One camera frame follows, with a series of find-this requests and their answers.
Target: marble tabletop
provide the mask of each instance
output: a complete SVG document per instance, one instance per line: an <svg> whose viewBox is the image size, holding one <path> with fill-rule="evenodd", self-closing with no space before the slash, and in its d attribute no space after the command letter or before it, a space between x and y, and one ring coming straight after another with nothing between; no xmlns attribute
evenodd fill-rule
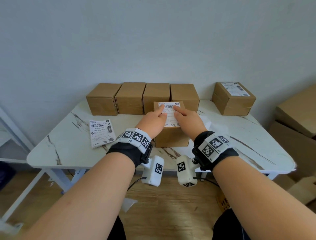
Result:
<svg viewBox="0 0 316 240"><path fill-rule="evenodd" d="M222 116L210 100L200 101L198 114L209 130L230 136L240 157L260 172L286 174L295 170L291 156L250 114ZM108 144L91 148L89 120L110 119L118 136L126 128L133 128L141 118L142 115L124 114L92 116L84 99L29 153L27 162L35 168L89 169L110 147ZM164 171L176 171L175 159L180 155L193 157L192 148L190 140L188 147L153 148L151 156L159 155L165 160Z"/></svg>

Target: wire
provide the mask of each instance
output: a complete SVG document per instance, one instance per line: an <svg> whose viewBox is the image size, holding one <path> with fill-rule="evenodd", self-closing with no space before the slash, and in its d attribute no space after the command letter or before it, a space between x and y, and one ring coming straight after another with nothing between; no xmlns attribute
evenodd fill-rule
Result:
<svg viewBox="0 0 316 240"><path fill-rule="evenodd" d="M211 183L213 183L215 186L218 186L218 187L220 187L217 183L214 183L214 182L212 182L211 180L208 180L208 179L206 179L206 178L198 178L198 177L193 177L193 179L202 179L202 180L205 180L205 181L208 181L208 182L211 182Z"/></svg>
<svg viewBox="0 0 316 240"><path fill-rule="evenodd" d="M69 169L67 169L68 170L68 173L70 173L71 175L72 175L72 173L69 171ZM73 176L73 175L72 175Z"/></svg>
<svg viewBox="0 0 316 240"><path fill-rule="evenodd" d="M132 183L132 185L130 185L130 186L128 187L127 190L129 190L131 187L133 187L134 184L137 183L138 181L140 181L140 180L142 180L142 179L146 179L146 178L147 178L147 177L142 177L142 178L140 178L140 179L137 179L135 182Z"/></svg>

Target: person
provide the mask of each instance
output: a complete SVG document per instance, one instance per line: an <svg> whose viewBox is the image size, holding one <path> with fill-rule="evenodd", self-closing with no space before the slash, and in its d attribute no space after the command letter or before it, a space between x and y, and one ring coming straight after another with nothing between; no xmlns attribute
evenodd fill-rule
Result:
<svg viewBox="0 0 316 240"><path fill-rule="evenodd" d="M166 122L163 108L145 115L136 128L156 137ZM174 109L181 129L193 141L207 131L197 113L176 106ZM113 225L121 224L118 213L137 164L120 152L106 154L31 227L24 239L106 239L110 233L123 239L125 234L117 233L121 234L118 237ZM212 172L232 208L222 216L233 213L242 226L230 226L236 225L232 216L224 221L230 239L246 239L245 233L253 240L316 239L316 215L238 156L221 160ZM216 231L217 223L223 222L220 219L214 225L213 239L227 238Z"/></svg>

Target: person's right forearm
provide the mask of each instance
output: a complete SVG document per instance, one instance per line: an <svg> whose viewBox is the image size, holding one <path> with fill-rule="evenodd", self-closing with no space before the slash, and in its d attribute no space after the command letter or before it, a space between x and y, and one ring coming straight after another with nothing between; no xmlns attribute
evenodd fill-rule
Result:
<svg viewBox="0 0 316 240"><path fill-rule="evenodd" d="M239 157L213 174L251 239L316 239L316 215Z"/></svg>

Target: vertical barcode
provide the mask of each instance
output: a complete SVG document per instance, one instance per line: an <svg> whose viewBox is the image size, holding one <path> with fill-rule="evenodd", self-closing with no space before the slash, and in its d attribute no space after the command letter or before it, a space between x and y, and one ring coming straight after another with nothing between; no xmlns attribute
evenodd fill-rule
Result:
<svg viewBox="0 0 316 240"><path fill-rule="evenodd" d="M107 131L108 131L108 133L113 132L113 130L112 130L112 128L111 128L111 125L110 125L110 126L107 126Z"/></svg>

